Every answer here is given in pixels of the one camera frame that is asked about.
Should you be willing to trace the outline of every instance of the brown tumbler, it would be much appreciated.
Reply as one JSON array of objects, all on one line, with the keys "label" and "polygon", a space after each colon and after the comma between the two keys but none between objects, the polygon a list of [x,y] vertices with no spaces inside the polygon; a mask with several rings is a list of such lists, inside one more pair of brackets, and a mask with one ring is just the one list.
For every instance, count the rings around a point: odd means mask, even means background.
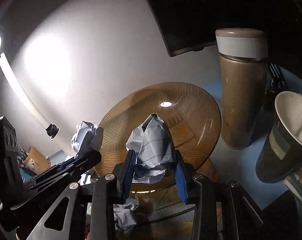
[{"label": "brown tumbler", "polygon": [[216,31],[220,52],[223,115],[221,136],[233,149],[250,144],[261,109],[267,74],[264,32],[254,29]]}]

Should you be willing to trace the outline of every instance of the crumpled paper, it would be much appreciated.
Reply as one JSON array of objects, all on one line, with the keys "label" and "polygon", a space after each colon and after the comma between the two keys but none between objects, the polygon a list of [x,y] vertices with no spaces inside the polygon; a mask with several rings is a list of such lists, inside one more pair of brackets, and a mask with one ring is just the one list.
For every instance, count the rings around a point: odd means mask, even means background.
[{"label": "crumpled paper", "polygon": [[172,172],[175,149],[171,133],[158,114],[151,114],[126,143],[127,150],[137,153],[133,183],[154,184]]},{"label": "crumpled paper", "polygon": [[133,216],[133,211],[138,206],[138,197],[135,197],[134,199],[129,197],[124,205],[113,204],[115,230],[122,229],[126,236],[131,233],[131,230],[137,224]]},{"label": "crumpled paper", "polygon": [[76,133],[72,136],[71,146],[75,151],[74,158],[82,157],[86,153],[99,151],[103,140],[103,128],[92,122],[82,121],[76,126]]}]

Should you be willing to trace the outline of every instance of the table surface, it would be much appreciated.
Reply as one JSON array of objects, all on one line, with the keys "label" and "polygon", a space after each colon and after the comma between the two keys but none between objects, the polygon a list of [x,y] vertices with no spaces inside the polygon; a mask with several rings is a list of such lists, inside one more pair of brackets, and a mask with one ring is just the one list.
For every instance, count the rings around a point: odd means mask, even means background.
[{"label": "table surface", "polygon": [[[286,70],[282,70],[290,90],[302,94],[302,80]],[[203,86],[219,105],[222,113],[222,83],[221,80]],[[221,182],[238,181],[251,195],[256,204],[264,209],[283,192],[288,190],[283,180],[266,184],[261,182],[255,174],[256,160],[262,150],[266,137],[271,131],[274,114],[261,110],[254,128],[252,143],[241,150],[231,149],[221,136],[213,150],[210,159],[214,164]],[[297,203],[300,218],[300,233],[302,234],[302,208]]]}]

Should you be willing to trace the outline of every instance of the paper cup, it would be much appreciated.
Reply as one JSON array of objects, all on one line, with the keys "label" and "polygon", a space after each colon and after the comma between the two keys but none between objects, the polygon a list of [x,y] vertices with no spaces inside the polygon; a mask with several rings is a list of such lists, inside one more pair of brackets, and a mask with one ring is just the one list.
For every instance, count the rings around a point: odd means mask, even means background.
[{"label": "paper cup", "polygon": [[275,121],[255,166],[264,183],[276,182],[302,165],[302,130],[290,129],[302,112],[302,95],[284,91],[275,98]]}]

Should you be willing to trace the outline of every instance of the ribbed glass plate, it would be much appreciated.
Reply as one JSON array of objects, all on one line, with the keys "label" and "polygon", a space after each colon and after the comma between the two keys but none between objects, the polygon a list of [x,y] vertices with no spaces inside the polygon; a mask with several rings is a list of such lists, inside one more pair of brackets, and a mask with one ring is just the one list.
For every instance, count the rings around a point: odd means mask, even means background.
[{"label": "ribbed glass plate", "polygon": [[[161,103],[170,102],[169,107]],[[152,85],[132,93],[116,104],[102,119],[104,128],[100,153],[102,161],[95,169],[103,176],[124,161],[125,144],[132,132],[152,113],[167,124],[176,149],[183,160],[198,169],[213,151],[221,130],[221,114],[213,97],[204,89],[182,82]],[[135,190],[160,189],[172,184],[172,176],[154,185],[140,184]]]}]

